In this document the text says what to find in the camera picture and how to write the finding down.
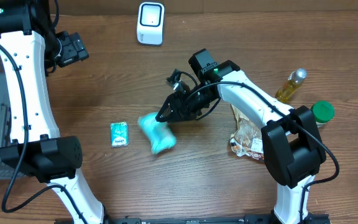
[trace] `blue cloth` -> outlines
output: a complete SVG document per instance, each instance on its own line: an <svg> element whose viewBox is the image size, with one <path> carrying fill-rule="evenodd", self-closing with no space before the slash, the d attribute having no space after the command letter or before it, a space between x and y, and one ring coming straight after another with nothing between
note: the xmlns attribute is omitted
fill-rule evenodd
<svg viewBox="0 0 358 224"><path fill-rule="evenodd" d="M152 145L152 154L157 154L164 149L170 149L177 143L176 137L172 134L166 122L161 123L155 120L157 113L150 113L140 117L137 121Z"/></svg>

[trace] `brown backdrop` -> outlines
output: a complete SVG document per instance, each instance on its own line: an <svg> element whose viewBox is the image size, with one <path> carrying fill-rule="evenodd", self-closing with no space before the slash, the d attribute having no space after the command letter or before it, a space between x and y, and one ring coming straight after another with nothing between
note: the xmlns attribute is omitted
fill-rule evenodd
<svg viewBox="0 0 358 224"><path fill-rule="evenodd" d="M49 0L55 13L53 0ZM166 13L358 10L358 0L156 0ZM137 14L143 0L59 0L64 15Z"/></svg>

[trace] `cable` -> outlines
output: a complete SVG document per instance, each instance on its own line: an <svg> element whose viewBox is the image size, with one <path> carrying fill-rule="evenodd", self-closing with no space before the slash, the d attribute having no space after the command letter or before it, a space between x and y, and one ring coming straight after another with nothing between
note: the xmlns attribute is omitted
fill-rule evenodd
<svg viewBox="0 0 358 224"><path fill-rule="evenodd" d="M214 109L215 107L219 104L219 102L221 101L221 98L219 97L219 99L217 100L217 102L211 107L211 109L205 113L204 115L200 116L199 118L196 118L196 121L199 121L203 118L205 118L206 116L208 116Z"/></svg>
<svg viewBox="0 0 358 224"><path fill-rule="evenodd" d="M177 72L174 74L174 76L175 76L175 78L178 77L178 79L180 79L180 75L181 75L181 74L184 74L184 75L188 76L189 78L191 78L191 80L194 82L194 84L195 84L196 86L198 86L196 79L195 79L192 75L190 75L189 73L187 73L187 72L177 71Z"/></svg>
<svg viewBox="0 0 358 224"><path fill-rule="evenodd" d="M55 20L53 21L50 29L54 30L57 26L57 23L59 22L59 3L57 2L57 0L55 0L55 5L56 5L56 16L55 16Z"/></svg>
<svg viewBox="0 0 358 224"><path fill-rule="evenodd" d="M71 195L69 194L67 189L64 188L61 185L51 185L51 186L45 187L44 189L40 190L39 192L37 192L36 194L31 196L29 199L27 199L25 202L23 202L19 206L16 206L16 207L10 208L10 209L6 208L7 199L9 197L9 194L11 193L11 190L12 190L12 187L13 187L14 182L16 180L17 174L19 173L20 166L23 163L25 152L27 150L27 143L29 142L29 121L28 121L28 117L27 117L27 104L26 104L26 100L25 100L23 81L22 81L22 77L21 77L20 72L19 72L20 68L17 66L16 62L12 58L12 55L10 55L10 53L1 44L0 44L0 51L2 51L5 54L5 56L9 59L9 61L12 63L12 66L13 66L13 68L15 70L15 73L16 73L17 82L19 84L19 89L20 89L20 94L21 94L21 99L22 99L23 124L24 124L24 141L23 141L22 154L21 154L21 156L19 158L19 162L17 163L16 168L14 169L13 175L11 177L11 181L9 182L8 188L6 189L4 198L2 199L2 205L1 205L2 211L5 212L5 213L15 212L15 211L23 208L24 206L26 206L28 203L33 201L33 199L35 199L36 197L38 197L39 195L41 195L45 191L57 187L61 191L64 191L66 193L66 196L68 197L68 199L70 200L71 204L73 205L73 208L75 209L75 212L82 219L84 224L88 224L86 222L84 216L82 215L82 213L80 212L80 210L76 206L73 198L71 197Z"/></svg>
<svg viewBox="0 0 358 224"><path fill-rule="evenodd" d="M305 201L305 193L308 187L314 185L314 184L321 184L321 183L325 183L331 180L334 180L338 175L339 175L339 163L337 161L337 159L335 158L334 154L320 141L318 140L316 137L314 137L312 134L310 134L307 130L305 130L302 126L300 126L297 122L295 122L294 120L292 120L289 116L285 115L284 113L282 113L280 110L278 110L273 104L271 104L271 102L269 102L268 100L266 100L258 91L256 91L255 89L253 89L252 87L246 85L245 83L238 83L238 82L217 82L217 83L212 83L212 84L208 84L205 85L201 88L199 88L198 90L194 91L193 93L191 93L189 95L189 97L185 100L185 103L193 96L195 96L198 92L200 92L201 90L210 88L212 86L216 86L216 85L238 85L241 87L244 87L248 90L250 90L251 92L253 92L255 95L257 95L264 103L266 103L266 105L268 107L270 107L274 112L276 112L277 114L279 114L280 116L282 116L283 118L289 120L289 122L291 122L292 125L296 126L296 128L298 128L302 133L306 134L307 136L309 136L311 139L313 139L317 144L319 144L326 152L327 154L330 156L330 158L333 160L334 165L335 165L335 173L325 179L321 179L321 180L315 180L312 181L308 184L306 184L303 189L302 189L302 196L301 196L301 204L300 204L300 223L303 223L303 202Z"/></svg>

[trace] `wooden table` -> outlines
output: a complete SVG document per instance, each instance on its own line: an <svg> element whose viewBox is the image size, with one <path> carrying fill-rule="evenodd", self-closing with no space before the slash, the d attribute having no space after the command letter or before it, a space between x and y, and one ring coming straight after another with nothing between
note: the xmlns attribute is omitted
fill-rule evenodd
<svg viewBox="0 0 358 224"><path fill-rule="evenodd" d="M339 177L312 187L308 208L332 223L358 223L358 11L167 15L161 47L142 46L136 16L62 16L59 30L81 34L89 59L47 78L62 136L78 136L83 172L113 217L234 217L268 213L276 183L262 163L237 157L227 141L236 130L228 103L205 119L172 125L178 143L153 157L137 125L158 111L172 92L165 77L191 72L188 59L207 48L218 62L232 60L273 95L290 72L309 72L292 106L330 101L334 119L320 129L335 153ZM129 124L128 147L112 148L109 125ZM321 166L317 179L334 172ZM16 213L1 211L7 180L0 181L0 223L53 223L69 218L53 192ZM41 189L35 178L18 180L9 207Z"/></svg>

